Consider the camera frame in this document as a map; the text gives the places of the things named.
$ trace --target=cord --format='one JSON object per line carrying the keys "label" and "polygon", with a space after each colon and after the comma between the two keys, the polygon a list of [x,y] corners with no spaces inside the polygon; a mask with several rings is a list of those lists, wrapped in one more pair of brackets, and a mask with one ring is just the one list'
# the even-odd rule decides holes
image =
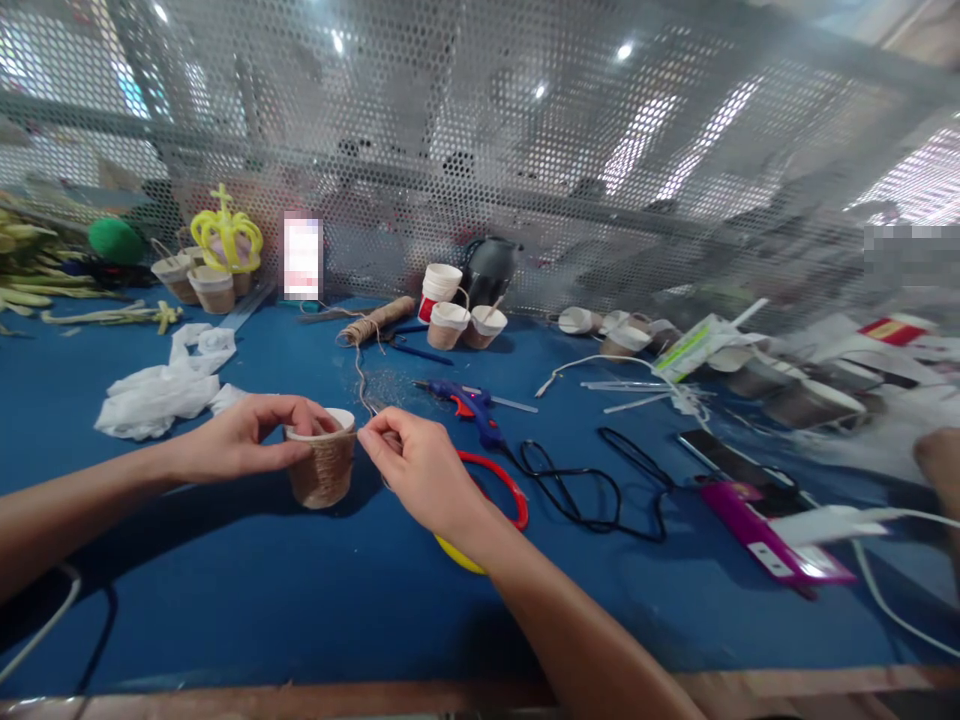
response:
{"label": "cord", "polygon": [[[822,507],[820,503],[813,499],[809,493],[801,491],[803,498],[813,505],[814,507]],[[906,508],[874,508],[871,510],[864,510],[863,513],[871,513],[876,519],[887,519],[894,520],[898,517],[918,517],[923,518],[924,520],[931,520],[933,522],[943,523],[944,525],[949,525],[951,527],[960,528],[960,522],[956,520],[951,520],[950,518],[945,518],[942,515],[934,515],[933,513],[925,513],[920,510],[908,510]],[[946,643],[942,643],[934,637],[927,635],[923,630],[915,628],[913,625],[908,623],[906,620],[897,615],[889,605],[887,601],[883,599],[883,595],[880,594],[880,587],[877,585],[877,580],[873,575],[873,570],[870,569],[870,563],[867,561],[867,553],[863,549],[863,544],[859,540],[851,540],[850,544],[853,545],[853,554],[857,558],[857,564],[860,566],[860,571],[863,573],[863,580],[867,584],[867,589],[870,591],[870,595],[873,597],[874,602],[877,603],[877,606],[884,612],[884,614],[893,620],[897,625],[902,627],[907,632],[916,635],[921,640],[928,642],[930,645],[933,645],[938,650],[942,650],[948,655],[953,657],[960,658],[960,650],[952,648]]]}
{"label": "cord", "polygon": [[73,605],[74,601],[77,599],[77,596],[80,594],[80,587],[83,584],[82,579],[80,578],[80,573],[77,571],[73,565],[68,565],[67,563],[61,563],[57,565],[57,568],[68,578],[70,578],[70,590],[67,593],[66,599],[63,601],[63,604],[60,608],[53,614],[47,624],[44,625],[40,630],[34,635],[30,642],[23,646],[23,649],[17,653],[17,656],[7,663],[7,666],[0,671],[0,684],[2,684],[10,675],[13,674],[13,671],[20,667],[20,664],[27,659],[27,656],[32,653],[37,645],[53,630],[53,626],[60,622],[60,618],[64,616],[67,610]]}
{"label": "cord", "polygon": [[699,423],[700,427],[703,428],[706,432],[713,435],[713,433],[710,432],[710,428],[707,427],[707,421],[710,420],[710,411],[707,409],[707,407],[704,404],[702,404],[696,398],[694,393],[692,393],[691,391],[685,388],[681,389],[676,384],[674,384],[667,378],[663,377],[660,374],[660,371],[657,370],[653,365],[648,363],[646,360],[641,360],[640,358],[623,357],[621,355],[590,355],[589,357],[585,357],[580,360],[574,360],[573,362],[569,362],[566,365],[561,365],[556,370],[551,372],[550,377],[540,387],[540,389],[537,390],[537,394],[534,395],[534,397],[537,397],[537,398],[542,397],[543,394],[547,391],[547,388],[549,388],[553,384],[553,381],[557,379],[557,375],[559,373],[563,372],[567,368],[573,367],[574,365],[580,365],[581,363],[585,363],[590,360],[620,360],[620,361],[636,363],[638,365],[644,365],[645,367],[650,368],[650,371],[653,373],[654,377],[660,380],[663,380],[663,382],[667,384],[667,386],[670,388],[670,391],[676,396],[677,400],[680,402],[680,405],[690,410],[691,414],[697,419],[697,423]]}
{"label": "cord", "polygon": [[[579,525],[586,528],[590,532],[600,535],[612,532],[622,532],[648,542],[664,542],[667,539],[667,528],[663,521],[663,499],[677,488],[673,478],[664,472],[663,469],[657,465],[653,458],[647,455],[647,453],[637,447],[631,440],[624,437],[616,430],[608,427],[601,427],[597,428],[597,434],[599,434],[600,437],[603,438],[608,445],[610,445],[610,447],[623,456],[631,465],[636,467],[641,473],[652,477],[662,486],[658,489],[657,494],[654,496],[651,502],[651,512],[653,513],[654,523],[657,528],[656,534],[641,532],[640,530],[636,530],[620,522],[620,512],[623,508],[623,494],[617,482],[603,470],[598,470],[596,468],[559,469],[553,464],[553,460],[550,459],[550,456],[547,454],[547,451],[543,449],[543,446],[534,440],[524,440],[523,443],[520,444],[519,459],[513,454],[513,452],[505,443],[503,445],[503,451],[510,459],[510,462],[512,462],[520,472],[527,477],[532,478],[533,481],[537,483],[537,485],[543,491],[543,494],[547,496],[547,499],[560,512],[560,514],[575,525]],[[530,448],[534,448],[538,453],[540,453],[540,460],[542,461],[541,464],[545,466],[545,469],[533,469],[533,466],[530,463],[530,458],[528,457],[528,450]],[[583,513],[580,511],[580,508],[577,506],[576,501],[573,499],[573,496],[570,494],[570,491],[567,489],[566,483],[563,480],[564,475],[594,475],[606,482],[607,485],[609,485],[613,490],[613,494],[616,499],[613,517],[609,520],[585,518]],[[544,482],[543,479],[545,477],[553,478],[560,494],[559,498],[554,495],[553,492],[551,492],[550,488]]]}

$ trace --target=red handle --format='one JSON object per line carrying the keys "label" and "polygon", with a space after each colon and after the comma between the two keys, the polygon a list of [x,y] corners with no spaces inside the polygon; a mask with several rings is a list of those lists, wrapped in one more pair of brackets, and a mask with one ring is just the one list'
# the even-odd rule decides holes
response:
{"label": "red handle", "polygon": [[511,520],[511,522],[520,532],[526,530],[527,525],[530,522],[530,511],[527,508],[527,498],[524,497],[523,491],[520,490],[520,486],[517,485],[513,478],[507,474],[507,471],[497,465],[490,458],[483,457],[483,455],[474,455],[473,453],[465,452],[458,452],[457,455],[460,456],[460,460],[462,462],[473,463],[474,465],[484,467],[503,481],[504,485],[506,485],[510,490],[510,494],[513,495],[513,499],[517,503],[517,519]]}

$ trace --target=right hand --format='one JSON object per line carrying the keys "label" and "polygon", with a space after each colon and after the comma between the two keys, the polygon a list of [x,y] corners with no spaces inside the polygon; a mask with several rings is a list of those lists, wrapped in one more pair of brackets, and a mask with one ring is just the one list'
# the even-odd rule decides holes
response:
{"label": "right hand", "polygon": [[495,522],[493,506],[467,473],[443,425],[390,407],[357,437],[407,512],[432,533],[468,552],[458,545],[458,536],[467,542]]}

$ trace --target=hand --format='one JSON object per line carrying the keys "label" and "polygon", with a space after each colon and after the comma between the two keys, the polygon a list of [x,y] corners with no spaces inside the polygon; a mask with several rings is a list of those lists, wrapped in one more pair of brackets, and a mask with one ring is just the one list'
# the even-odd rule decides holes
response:
{"label": "hand", "polygon": [[493,506],[463,467],[443,425],[391,407],[357,437],[414,520],[469,556],[466,545],[494,519]]}
{"label": "hand", "polygon": [[249,395],[196,430],[158,450],[180,482],[215,483],[241,475],[281,470],[310,455],[306,443],[261,445],[278,425],[298,435],[335,432],[336,421],[317,403],[296,395]]}

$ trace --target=forearm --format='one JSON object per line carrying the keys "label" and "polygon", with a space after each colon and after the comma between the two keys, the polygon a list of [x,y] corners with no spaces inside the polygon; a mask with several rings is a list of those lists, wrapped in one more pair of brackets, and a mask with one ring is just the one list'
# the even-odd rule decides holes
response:
{"label": "forearm", "polygon": [[176,486],[162,446],[144,448],[0,498],[0,603]]}
{"label": "forearm", "polygon": [[672,677],[511,526],[475,553],[574,718],[702,718]]}

